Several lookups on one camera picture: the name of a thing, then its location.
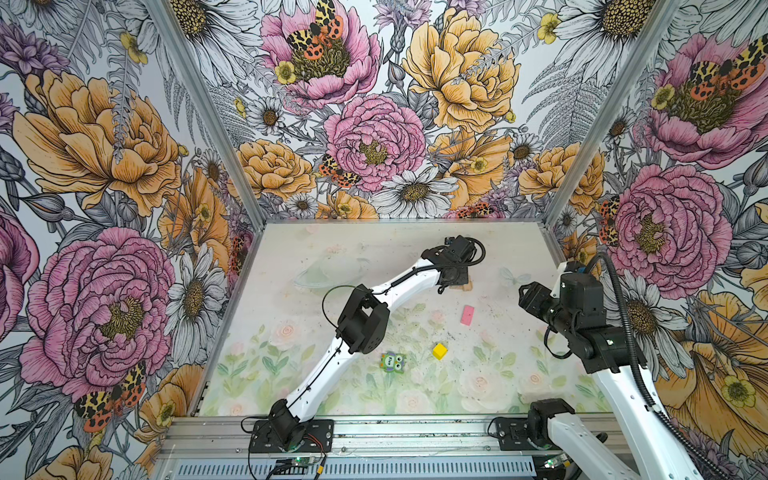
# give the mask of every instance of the table surface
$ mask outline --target table surface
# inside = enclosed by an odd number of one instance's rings
[[[319,415],[526,412],[560,397],[579,412],[610,406],[581,364],[546,351],[543,323],[518,307],[518,288],[551,285],[554,261],[536,223],[272,223],[266,228],[227,332],[201,415],[259,415],[316,365],[334,335],[320,311],[328,287],[375,286],[413,265],[444,237],[464,235],[488,253],[470,267],[472,290],[421,293],[389,317],[382,344],[358,359],[320,406]],[[328,295],[336,320],[349,296]],[[461,323],[465,306],[472,324]],[[442,360],[432,348],[442,343]],[[550,338],[553,351],[565,341]],[[385,372],[382,353],[405,354],[403,373]]]

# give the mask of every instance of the flower bud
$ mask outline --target flower bud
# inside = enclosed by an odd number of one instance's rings
[[[60,222],[73,220],[74,211],[67,207],[64,199],[54,194],[36,194],[31,197],[20,198],[35,215],[46,222]]]
[[[768,187],[768,155],[763,155],[744,172],[744,194],[754,195],[758,188]]]

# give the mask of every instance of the pink block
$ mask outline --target pink block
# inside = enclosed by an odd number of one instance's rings
[[[464,313],[462,313],[462,323],[466,326],[472,324],[472,316],[475,315],[475,308],[473,306],[464,305]]]

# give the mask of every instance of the black mounting plate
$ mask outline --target black mounting plate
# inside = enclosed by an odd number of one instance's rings
[[[255,430],[258,432],[257,436],[254,436],[250,440],[248,445],[248,451],[251,453],[284,453],[280,448],[280,440],[276,437],[272,429],[264,423],[268,423],[269,420],[256,420],[253,424]],[[318,441],[322,442],[323,448],[317,445],[315,442],[304,439],[299,448],[291,453],[320,453],[324,450],[326,453],[331,451],[333,446],[333,420],[309,420],[304,427],[306,432],[304,435],[312,435]]]

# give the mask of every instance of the purple flower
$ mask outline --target purple flower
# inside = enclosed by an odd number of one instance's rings
[[[16,324],[24,284],[38,268],[35,241],[14,217],[0,211],[0,341]]]
[[[58,53],[57,46],[51,46],[34,32],[28,35],[16,24],[0,21],[0,63],[16,70],[22,77],[28,74],[42,76],[45,70],[61,74],[67,70],[69,60]]]
[[[715,180],[692,165],[648,165],[619,200],[617,270],[629,270],[676,300],[696,293],[724,262],[733,231]]]
[[[340,40],[334,41],[331,52],[317,60],[306,60],[294,55],[286,37],[299,30],[307,30],[315,21],[315,7],[310,13],[296,11],[288,16],[267,15],[261,21],[264,66],[275,69],[278,80],[302,108],[317,109],[328,104],[342,104],[357,94],[366,93],[376,84],[379,75],[381,48],[376,34],[368,36],[360,24],[357,11],[347,12],[336,1],[336,15],[343,22]]]
[[[35,336],[22,351],[22,378],[63,386],[74,401],[108,391],[140,362],[156,372],[170,350],[163,330],[174,280],[163,250],[129,228],[54,253],[29,289]]]
[[[18,111],[8,94],[0,94],[0,133],[10,135],[13,127],[13,114]]]
[[[398,22],[405,22],[416,30],[422,23],[429,22],[429,8],[432,0],[379,0],[374,7],[379,11],[376,24],[382,28]]]
[[[455,8],[457,12],[466,10],[467,15],[480,18],[485,14],[488,0],[448,0],[448,8]]]
[[[381,95],[354,98],[341,115],[325,123],[328,154],[362,180],[360,190],[381,190],[383,181],[404,170],[417,170],[426,142],[419,116]]]

